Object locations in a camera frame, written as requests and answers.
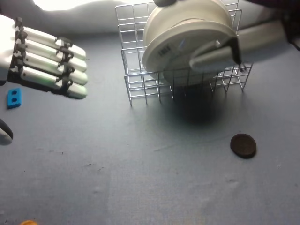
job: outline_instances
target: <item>stacked plate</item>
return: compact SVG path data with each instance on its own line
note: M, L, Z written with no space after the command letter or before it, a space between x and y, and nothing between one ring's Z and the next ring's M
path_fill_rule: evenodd
M143 65L148 72L165 71L164 79L173 83L173 72L167 71L188 68L197 49L236 37L231 25L228 10L220 0L186 0L169 7L157 7L144 29L143 41L147 49ZM187 76L187 72L176 73L175 85L186 85ZM207 73L204 80L214 76L216 73ZM193 76L188 82L202 81L202 76Z

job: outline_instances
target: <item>dark round lid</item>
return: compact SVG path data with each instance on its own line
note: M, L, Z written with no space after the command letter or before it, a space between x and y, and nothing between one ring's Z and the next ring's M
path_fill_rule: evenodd
M256 154L256 142L253 137L238 134L230 141L231 150L241 158L252 158Z

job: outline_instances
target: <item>blue block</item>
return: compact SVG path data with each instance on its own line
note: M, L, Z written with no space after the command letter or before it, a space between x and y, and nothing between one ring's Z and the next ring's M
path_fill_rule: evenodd
M12 89L7 94L7 107L13 109L22 105L22 92L20 88Z

